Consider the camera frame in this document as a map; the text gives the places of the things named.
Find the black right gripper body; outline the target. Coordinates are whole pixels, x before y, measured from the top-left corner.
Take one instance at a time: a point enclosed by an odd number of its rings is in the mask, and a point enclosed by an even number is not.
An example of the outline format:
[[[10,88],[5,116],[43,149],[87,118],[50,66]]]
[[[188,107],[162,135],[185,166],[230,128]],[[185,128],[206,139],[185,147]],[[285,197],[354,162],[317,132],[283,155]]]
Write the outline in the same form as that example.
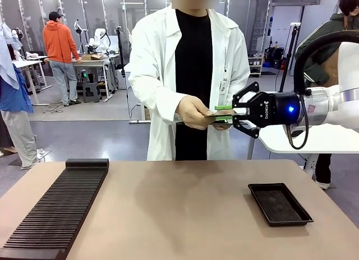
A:
[[[301,117],[301,103],[294,92],[260,92],[251,98],[251,122],[264,128],[272,125],[291,126]]]

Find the person's right hand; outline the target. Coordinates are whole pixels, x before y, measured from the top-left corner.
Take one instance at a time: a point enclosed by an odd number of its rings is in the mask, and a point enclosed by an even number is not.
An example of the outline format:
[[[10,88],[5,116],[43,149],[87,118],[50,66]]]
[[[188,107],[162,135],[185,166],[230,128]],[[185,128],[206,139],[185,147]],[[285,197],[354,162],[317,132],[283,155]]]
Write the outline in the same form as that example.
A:
[[[187,95],[179,102],[176,113],[190,128],[205,130],[215,121],[212,112],[195,96]]]

